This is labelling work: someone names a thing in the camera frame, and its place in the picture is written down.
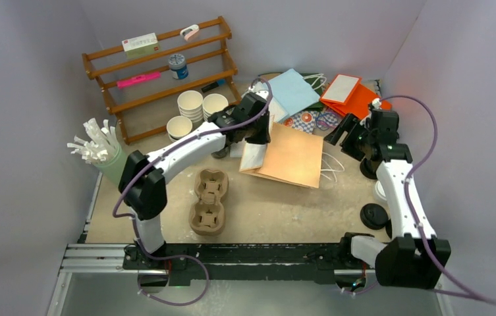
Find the black paper cup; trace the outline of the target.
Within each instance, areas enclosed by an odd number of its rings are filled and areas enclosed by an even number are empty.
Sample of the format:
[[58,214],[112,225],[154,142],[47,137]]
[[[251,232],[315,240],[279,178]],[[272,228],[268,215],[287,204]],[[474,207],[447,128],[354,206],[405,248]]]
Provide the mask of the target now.
[[227,147],[224,147],[223,149],[219,150],[219,151],[215,151],[213,153],[211,153],[211,156],[214,158],[214,159],[223,159],[223,158],[226,158],[229,153],[230,153],[230,147],[227,146]]

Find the orange paper bag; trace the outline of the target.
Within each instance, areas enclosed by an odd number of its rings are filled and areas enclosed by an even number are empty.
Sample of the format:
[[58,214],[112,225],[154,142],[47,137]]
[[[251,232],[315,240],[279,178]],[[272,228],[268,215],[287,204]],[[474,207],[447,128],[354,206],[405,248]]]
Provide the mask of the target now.
[[360,120],[365,119],[369,114],[368,105],[380,96],[365,87],[361,81],[356,76],[337,74],[319,101],[342,117],[353,114]]

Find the brown pulp cup carrier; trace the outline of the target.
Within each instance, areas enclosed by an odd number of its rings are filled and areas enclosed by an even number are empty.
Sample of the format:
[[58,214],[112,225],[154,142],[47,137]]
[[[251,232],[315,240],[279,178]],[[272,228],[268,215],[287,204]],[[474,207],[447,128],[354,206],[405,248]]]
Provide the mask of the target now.
[[225,228],[223,202],[229,191],[229,177],[219,169],[203,169],[195,178],[194,193],[198,200],[190,208],[188,223],[200,236],[216,236]]

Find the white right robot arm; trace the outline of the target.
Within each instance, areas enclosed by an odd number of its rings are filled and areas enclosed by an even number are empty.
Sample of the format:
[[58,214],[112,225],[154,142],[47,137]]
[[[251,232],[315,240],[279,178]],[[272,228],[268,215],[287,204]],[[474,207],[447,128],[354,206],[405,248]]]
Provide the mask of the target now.
[[347,114],[325,137],[361,164],[361,172],[381,184],[391,219],[391,241],[347,233],[338,250],[340,263],[353,268],[362,261],[375,269],[382,286],[432,290],[451,254],[449,241],[439,239],[422,208],[412,176],[410,149],[400,143],[399,115],[374,109],[365,123]]

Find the black blue marker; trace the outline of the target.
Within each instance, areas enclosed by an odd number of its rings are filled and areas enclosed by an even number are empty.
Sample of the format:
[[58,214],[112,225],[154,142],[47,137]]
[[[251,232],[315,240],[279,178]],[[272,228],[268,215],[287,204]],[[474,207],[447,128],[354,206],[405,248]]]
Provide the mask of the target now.
[[226,83],[226,80],[225,79],[219,79],[219,80],[216,80],[204,87],[201,88],[201,91],[202,93],[207,93],[211,90],[214,90],[215,88],[218,88],[219,86],[222,86]]

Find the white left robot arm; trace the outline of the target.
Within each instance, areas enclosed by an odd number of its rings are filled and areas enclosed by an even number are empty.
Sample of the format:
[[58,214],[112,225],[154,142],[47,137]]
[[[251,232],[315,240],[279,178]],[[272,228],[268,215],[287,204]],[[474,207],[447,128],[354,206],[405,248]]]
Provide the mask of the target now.
[[190,165],[231,144],[268,144],[272,98],[270,91],[249,92],[238,105],[212,114],[199,128],[171,145],[149,154],[135,151],[127,157],[118,202],[130,208],[127,215],[142,248],[139,260],[148,269],[159,268],[165,260],[160,214],[167,206],[167,185]]

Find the white paper cup stack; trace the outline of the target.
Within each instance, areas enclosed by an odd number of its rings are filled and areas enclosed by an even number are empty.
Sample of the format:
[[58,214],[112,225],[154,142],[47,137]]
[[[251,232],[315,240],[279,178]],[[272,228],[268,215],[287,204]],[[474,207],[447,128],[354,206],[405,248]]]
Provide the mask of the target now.
[[203,100],[203,95],[195,90],[187,90],[182,92],[177,98],[179,113],[190,119],[193,123],[203,121]]

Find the white green box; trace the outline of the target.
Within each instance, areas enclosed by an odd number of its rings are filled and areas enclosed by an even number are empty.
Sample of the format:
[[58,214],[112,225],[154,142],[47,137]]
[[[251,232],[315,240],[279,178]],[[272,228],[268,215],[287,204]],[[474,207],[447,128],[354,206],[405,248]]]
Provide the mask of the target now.
[[125,39],[121,43],[128,60],[145,57],[160,50],[159,41],[155,33]]

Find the pink highlighter marker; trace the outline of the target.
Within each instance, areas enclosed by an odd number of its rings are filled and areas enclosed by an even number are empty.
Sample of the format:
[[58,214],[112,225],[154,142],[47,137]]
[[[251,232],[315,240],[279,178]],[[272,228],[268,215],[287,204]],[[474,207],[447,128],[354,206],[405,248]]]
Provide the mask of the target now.
[[160,72],[153,72],[153,73],[149,73],[149,74],[142,74],[142,75],[133,76],[133,77],[125,79],[125,80],[118,80],[117,81],[117,87],[119,89],[127,88],[127,87],[141,84],[144,82],[156,80],[160,76],[161,76]]

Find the blue white jar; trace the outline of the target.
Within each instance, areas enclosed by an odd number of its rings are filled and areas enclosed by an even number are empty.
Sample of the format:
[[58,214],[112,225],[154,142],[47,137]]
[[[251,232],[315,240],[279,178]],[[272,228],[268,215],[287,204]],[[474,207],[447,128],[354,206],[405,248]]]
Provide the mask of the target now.
[[168,58],[169,69],[175,80],[182,80],[188,76],[187,62],[184,55],[174,53]]

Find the checkered blue white bag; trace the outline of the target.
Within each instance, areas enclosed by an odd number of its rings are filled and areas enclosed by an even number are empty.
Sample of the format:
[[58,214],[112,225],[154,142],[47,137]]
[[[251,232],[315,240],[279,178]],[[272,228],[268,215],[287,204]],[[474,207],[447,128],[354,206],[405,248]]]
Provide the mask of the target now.
[[301,111],[287,118],[282,125],[312,134],[317,128],[321,131],[334,129],[341,122],[341,116],[334,111]]

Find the kraft brown paper bag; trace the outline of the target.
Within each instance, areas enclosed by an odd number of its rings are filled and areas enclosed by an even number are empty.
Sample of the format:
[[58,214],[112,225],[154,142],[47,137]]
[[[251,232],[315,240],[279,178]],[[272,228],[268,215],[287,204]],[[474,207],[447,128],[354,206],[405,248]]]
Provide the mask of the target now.
[[279,123],[270,128],[271,142],[246,144],[239,171],[306,188],[319,188],[323,137]]

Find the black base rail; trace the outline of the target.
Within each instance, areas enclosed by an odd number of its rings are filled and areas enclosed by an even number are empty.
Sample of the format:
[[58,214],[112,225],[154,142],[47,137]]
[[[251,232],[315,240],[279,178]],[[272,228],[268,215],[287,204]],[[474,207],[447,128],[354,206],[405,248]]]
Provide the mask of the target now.
[[146,255],[124,247],[123,269],[169,277],[171,286],[193,280],[312,281],[351,287],[374,269],[349,255],[342,242],[305,244],[170,244]]

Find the pink white small device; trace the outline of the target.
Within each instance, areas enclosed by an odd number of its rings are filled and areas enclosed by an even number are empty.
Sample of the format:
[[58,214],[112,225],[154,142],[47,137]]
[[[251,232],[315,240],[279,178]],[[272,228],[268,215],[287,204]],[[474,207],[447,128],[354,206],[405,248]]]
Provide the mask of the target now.
[[180,31],[180,35],[186,42],[191,42],[196,39],[199,35],[200,27],[197,24],[193,24],[187,28],[184,28]]

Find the light blue paper bag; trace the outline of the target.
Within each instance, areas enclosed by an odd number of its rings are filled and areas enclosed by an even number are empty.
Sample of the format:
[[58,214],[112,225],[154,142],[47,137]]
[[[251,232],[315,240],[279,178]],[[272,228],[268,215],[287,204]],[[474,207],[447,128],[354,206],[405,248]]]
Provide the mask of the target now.
[[320,95],[305,81],[303,75],[293,68],[266,81],[273,94],[269,112],[274,122],[284,122],[320,99]]

